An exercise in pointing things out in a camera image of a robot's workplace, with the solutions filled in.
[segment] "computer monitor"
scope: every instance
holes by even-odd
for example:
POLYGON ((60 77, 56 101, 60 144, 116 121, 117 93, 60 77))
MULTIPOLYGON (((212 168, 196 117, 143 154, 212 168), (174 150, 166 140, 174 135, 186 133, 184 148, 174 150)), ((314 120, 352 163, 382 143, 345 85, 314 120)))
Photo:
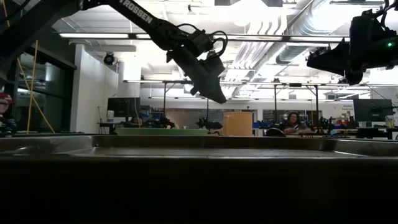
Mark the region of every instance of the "computer monitor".
POLYGON ((386 121, 393 108, 391 100, 354 99, 355 121, 386 121))
POLYGON ((114 111, 114 117, 128 118, 140 112, 139 98, 108 98, 108 111, 114 111))

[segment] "security camera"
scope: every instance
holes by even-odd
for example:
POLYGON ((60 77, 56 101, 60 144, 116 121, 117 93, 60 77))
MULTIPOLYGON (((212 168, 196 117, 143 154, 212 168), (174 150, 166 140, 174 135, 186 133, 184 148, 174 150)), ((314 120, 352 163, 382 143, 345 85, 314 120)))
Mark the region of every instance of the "security camera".
POLYGON ((114 52, 107 52, 104 57, 104 63, 106 65, 114 65, 118 62, 118 59, 114 56, 114 52))

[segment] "yellow rope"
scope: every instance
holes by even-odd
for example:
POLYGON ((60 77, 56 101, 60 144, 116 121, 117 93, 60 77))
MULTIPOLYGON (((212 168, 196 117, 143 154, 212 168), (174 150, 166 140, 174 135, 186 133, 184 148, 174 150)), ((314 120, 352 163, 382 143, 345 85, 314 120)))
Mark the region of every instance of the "yellow rope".
MULTIPOLYGON (((4 16, 7 17, 8 15, 7 15, 7 8, 6 8, 5 0, 2 0, 2 8, 4 9, 4 16)), ((10 27, 10 22, 8 20, 7 20, 7 26, 10 27)), ((34 71, 35 71, 35 64, 36 64, 37 44, 38 44, 38 40, 36 40, 35 59, 34 59, 35 63, 34 63, 34 68, 33 68, 33 74, 34 74, 34 71)), ((36 99, 33 97, 33 75, 32 75, 32 88, 29 88, 29 84, 28 84, 28 82, 26 80, 25 72, 24 72, 24 69, 22 68, 21 61, 19 60, 19 58, 17 58, 17 63, 18 63, 18 66, 19 66, 19 70, 21 71, 22 75, 24 76, 24 81, 25 81, 25 84, 26 84, 26 88, 28 89, 28 91, 30 91, 30 105, 29 105, 29 117, 28 117, 27 133, 29 133, 30 111, 31 111, 31 106, 32 106, 32 100, 35 102, 35 105, 36 105, 37 109, 39 110, 39 112, 42 115, 42 117, 43 117, 44 121, 46 122, 46 124, 51 129, 51 132, 55 133, 54 129, 51 127, 50 123, 47 121, 47 118, 44 116, 43 111, 40 109, 40 106, 37 103, 36 99)))

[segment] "green tray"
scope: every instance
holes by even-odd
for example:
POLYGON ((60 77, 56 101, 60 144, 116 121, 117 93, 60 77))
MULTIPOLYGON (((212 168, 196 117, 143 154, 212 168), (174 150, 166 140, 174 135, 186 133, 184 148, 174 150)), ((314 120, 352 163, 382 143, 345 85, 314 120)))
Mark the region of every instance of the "green tray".
POLYGON ((116 128, 118 135, 204 136, 205 129, 116 128))

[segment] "dark hair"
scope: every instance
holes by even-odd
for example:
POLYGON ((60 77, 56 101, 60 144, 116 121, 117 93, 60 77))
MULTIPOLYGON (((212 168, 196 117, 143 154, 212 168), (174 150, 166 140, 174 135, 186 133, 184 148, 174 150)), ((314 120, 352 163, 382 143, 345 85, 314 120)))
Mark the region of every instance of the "dark hair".
POLYGON ((290 122, 290 116, 291 116, 292 114, 296 114, 296 117, 297 117, 296 123, 294 123, 294 125, 300 124, 300 116, 299 116, 299 114, 296 113, 296 112, 291 112, 291 113, 289 113, 289 115, 287 115, 287 121, 288 121, 289 123, 291 123, 291 122, 290 122))

